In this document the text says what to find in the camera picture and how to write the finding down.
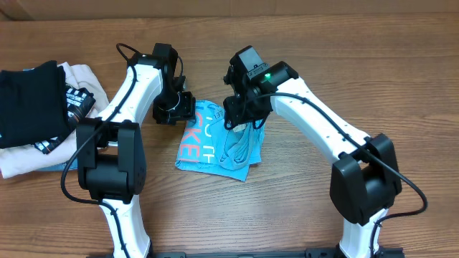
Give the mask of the light blue t-shirt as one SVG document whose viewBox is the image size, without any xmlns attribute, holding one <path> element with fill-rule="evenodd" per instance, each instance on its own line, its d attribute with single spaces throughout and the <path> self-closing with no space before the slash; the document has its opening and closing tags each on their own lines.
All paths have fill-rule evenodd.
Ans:
<svg viewBox="0 0 459 258">
<path fill-rule="evenodd" d="M 224 108 L 208 100 L 196 103 L 196 120 L 186 123 L 175 166 L 245 181 L 251 165 L 260 163 L 265 126 L 256 122 L 224 128 Z"/>
</svg>

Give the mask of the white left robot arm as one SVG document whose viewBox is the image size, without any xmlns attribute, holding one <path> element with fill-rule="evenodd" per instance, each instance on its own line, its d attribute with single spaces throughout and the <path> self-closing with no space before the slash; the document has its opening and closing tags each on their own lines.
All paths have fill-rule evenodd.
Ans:
<svg viewBox="0 0 459 258">
<path fill-rule="evenodd" d="M 180 56 L 135 53 L 127 60 L 126 79 L 112 102 L 76 130 L 78 182 L 87 204 L 103 211 L 113 240 L 112 257 L 152 257 L 143 225 L 140 193 L 146 182 L 141 124 L 149 110 L 161 125 L 195 119 L 196 100 L 185 91 Z"/>
</svg>

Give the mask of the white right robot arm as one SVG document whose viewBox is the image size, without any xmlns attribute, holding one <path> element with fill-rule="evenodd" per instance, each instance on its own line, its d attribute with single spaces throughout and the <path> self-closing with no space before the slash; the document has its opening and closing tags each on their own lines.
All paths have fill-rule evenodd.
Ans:
<svg viewBox="0 0 459 258">
<path fill-rule="evenodd" d="M 224 83 L 235 91 L 224 100 L 231 128 L 247 123 L 258 128 L 271 112 L 297 127 L 331 164 L 330 197 L 344 218 L 335 249 L 308 250 L 307 255 L 334 257 L 403 257 L 402 249 L 381 247 L 380 220 L 401 192 L 392 141 L 370 137 L 324 105 L 285 62 L 273 66 L 232 60 Z"/>
</svg>

